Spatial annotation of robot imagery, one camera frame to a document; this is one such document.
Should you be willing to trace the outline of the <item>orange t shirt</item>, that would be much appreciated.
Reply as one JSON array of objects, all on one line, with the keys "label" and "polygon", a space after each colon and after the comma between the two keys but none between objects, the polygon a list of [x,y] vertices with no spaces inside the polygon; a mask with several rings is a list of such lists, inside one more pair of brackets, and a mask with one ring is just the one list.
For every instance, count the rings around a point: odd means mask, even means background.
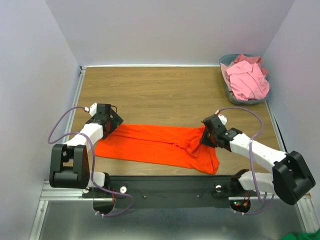
[{"label": "orange t shirt", "polygon": [[220,162],[215,148],[201,143],[205,128],[121,124],[98,141],[95,155],[103,158],[169,165],[214,175]]}]

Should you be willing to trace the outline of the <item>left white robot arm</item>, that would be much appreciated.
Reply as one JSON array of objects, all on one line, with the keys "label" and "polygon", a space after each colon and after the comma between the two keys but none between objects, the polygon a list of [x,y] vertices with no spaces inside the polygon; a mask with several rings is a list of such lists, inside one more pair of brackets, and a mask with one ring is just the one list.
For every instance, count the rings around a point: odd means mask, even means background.
[{"label": "left white robot arm", "polygon": [[[62,119],[71,111],[82,109],[90,115],[79,132],[68,132],[56,140],[51,137]],[[67,110],[54,125],[47,142],[52,144],[49,170],[49,184],[53,188],[91,189],[100,197],[114,192],[111,190],[110,176],[104,172],[96,172],[89,166],[88,152],[92,153],[95,163],[94,145],[105,140],[122,123],[115,105],[93,103],[90,107],[74,106]]]}]

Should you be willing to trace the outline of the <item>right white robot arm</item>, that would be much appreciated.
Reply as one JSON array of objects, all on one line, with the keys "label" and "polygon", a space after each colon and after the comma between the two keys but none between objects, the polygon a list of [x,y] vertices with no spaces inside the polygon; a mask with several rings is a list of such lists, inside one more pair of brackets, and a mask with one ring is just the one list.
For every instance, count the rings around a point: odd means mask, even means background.
[{"label": "right white robot arm", "polygon": [[315,185],[316,181],[303,156],[270,148],[248,137],[236,128],[227,129],[227,118],[214,114],[205,118],[201,143],[222,148],[246,157],[267,170],[266,173],[243,169],[232,177],[231,192],[242,195],[246,191],[277,195],[289,205],[296,204]]}]

